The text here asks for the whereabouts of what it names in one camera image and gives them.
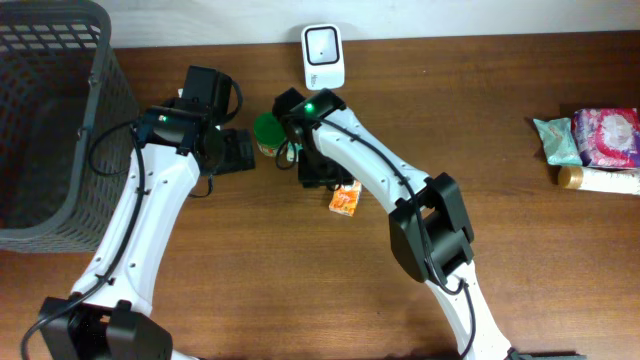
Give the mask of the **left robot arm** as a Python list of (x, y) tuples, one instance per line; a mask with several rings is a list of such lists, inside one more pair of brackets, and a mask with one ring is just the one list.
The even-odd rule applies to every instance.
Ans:
[(228, 127), (239, 84), (190, 66), (181, 93), (123, 123), (133, 144), (126, 183), (104, 237), (68, 298), (48, 297), (20, 342), (39, 333), (55, 359), (181, 359), (150, 315), (156, 278), (178, 214), (199, 178), (254, 168), (246, 130)]

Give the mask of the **orange Kleenex tissue pack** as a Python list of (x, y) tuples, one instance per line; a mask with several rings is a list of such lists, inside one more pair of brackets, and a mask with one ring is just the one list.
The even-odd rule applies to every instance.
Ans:
[(362, 184), (355, 180), (351, 185), (343, 185), (333, 192), (329, 203), (329, 210), (349, 217), (353, 217), (358, 206)]

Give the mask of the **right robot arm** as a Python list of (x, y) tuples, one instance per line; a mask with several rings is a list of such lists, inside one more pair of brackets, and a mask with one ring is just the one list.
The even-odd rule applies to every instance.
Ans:
[(426, 285), (454, 333), (462, 359), (524, 358), (495, 322), (480, 289), (474, 231), (456, 181), (421, 171), (377, 140), (334, 92), (305, 97), (290, 88), (272, 113), (289, 142), (306, 188), (332, 191), (359, 181), (388, 216), (390, 245), (401, 268)]

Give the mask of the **white bamboo print tube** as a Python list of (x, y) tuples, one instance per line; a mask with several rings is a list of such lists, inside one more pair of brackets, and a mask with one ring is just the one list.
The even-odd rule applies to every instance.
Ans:
[(587, 167), (562, 167), (558, 184), (566, 189), (639, 195), (639, 170), (605, 171)]

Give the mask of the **teal wet wipes pack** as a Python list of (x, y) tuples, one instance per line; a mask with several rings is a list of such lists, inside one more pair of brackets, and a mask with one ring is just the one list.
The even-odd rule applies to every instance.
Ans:
[(533, 123), (542, 141), (547, 163), (552, 166), (582, 166), (574, 137), (571, 120), (559, 118), (549, 121), (534, 119)]

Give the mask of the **green lid jar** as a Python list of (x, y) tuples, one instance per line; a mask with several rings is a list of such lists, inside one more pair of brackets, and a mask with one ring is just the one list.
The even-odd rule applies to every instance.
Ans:
[(282, 125), (271, 112), (259, 115), (253, 124), (258, 149), (268, 157), (275, 157), (287, 137)]

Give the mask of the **red purple pad package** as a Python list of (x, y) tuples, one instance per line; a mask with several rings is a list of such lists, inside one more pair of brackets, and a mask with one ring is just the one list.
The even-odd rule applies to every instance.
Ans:
[(571, 131), (583, 165), (639, 167), (639, 113), (636, 108), (585, 108), (574, 113)]

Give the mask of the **teal Kleenex tissue pack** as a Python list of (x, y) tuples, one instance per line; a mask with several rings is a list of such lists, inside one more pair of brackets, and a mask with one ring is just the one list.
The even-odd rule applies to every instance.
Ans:
[(286, 159), (291, 163), (296, 163), (300, 157), (299, 153), (303, 149), (301, 144), (289, 142), (287, 145)]

